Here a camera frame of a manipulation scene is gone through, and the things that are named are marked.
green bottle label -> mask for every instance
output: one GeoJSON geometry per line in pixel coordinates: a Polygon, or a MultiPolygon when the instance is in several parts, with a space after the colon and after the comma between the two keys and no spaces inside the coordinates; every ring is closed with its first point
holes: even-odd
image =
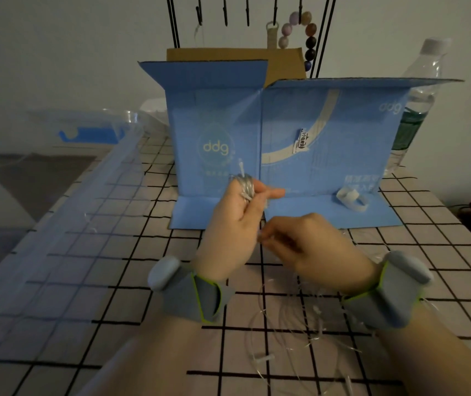
{"type": "Polygon", "coordinates": [[[397,136],[393,142],[392,150],[406,150],[417,134],[420,126],[426,118],[427,112],[419,113],[406,108],[397,129],[397,136]]]}

white curved stripe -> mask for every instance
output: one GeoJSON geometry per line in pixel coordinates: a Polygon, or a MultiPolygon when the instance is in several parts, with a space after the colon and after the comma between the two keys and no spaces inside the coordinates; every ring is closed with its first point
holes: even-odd
{"type": "MultiPolygon", "coordinates": [[[[325,104],[322,107],[322,111],[307,133],[307,146],[316,140],[320,132],[324,129],[325,124],[333,113],[336,102],[338,101],[339,94],[340,91],[338,89],[330,89],[327,93],[327,99],[325,100],[325,104]]],[[[294,155],[292,154],[293,147],[294,143],[275,152],[264,152],[261,154],[261,164],[273,164],[292,157],[294,155]]]]}

hand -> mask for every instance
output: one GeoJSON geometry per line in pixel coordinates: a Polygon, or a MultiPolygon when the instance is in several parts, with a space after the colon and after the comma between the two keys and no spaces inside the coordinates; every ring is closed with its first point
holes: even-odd
{"type": "Polygon", "coordinates": [[[271,189],[254,179],[255,196],[246,203],[237,179],[226,188],[213,211],[192,265],[199,276],[215,282],[228,278],[252,255],[267,199],[285,196],[285,189],[271,189]]]}
{"type": "Polygon", "coordinates": [[[372,263],[321,215],[275,216],[260,241],[301,277],[346,295],[378,283],[380,266],[372,263]]]}

opened blue box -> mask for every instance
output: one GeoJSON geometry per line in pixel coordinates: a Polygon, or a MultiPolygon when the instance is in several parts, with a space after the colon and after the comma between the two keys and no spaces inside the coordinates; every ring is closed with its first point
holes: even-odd
{"type": "Polygon", "coordinates": [[[205,229],[240,162],[286,189],[267,219],[317,212],[339,228],[402,225],[377,190],[409,90],[452,81],[279,79],[263,87],[267,60],[140,66],[166,91],[179,191],[172,229],[205,229]],[[295,149],[301,130],[303,151],[295,149]],[[345,185],[367,198],[365,212],[338,201],[345,185]]]}

wall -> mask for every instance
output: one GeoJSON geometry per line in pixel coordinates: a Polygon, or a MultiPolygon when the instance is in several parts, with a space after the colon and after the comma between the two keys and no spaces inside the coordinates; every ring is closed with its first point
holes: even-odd
{"type": "MultiPolygon", "coordinates": [[[[181,47],[264,47],[274,0],[175,0],[181,47]]],[[[304,0],[320,24],[325,0],[304,0]]],[[[298,0],[278,0],[280,23],[298,0]]],[[[320,77],[400,75],[424,38],[451,36],[446,85],[404,160],[448,204],[471,199],[471,0],[337,0],[320,77]]],[[[305,43],[299,27],[291,46],[305,43]]],[[[54,141],[28,107],[137,108],[162,90],[136,64],[173,46],[166,0],[0,0],[0,150],[54,141]]]]}

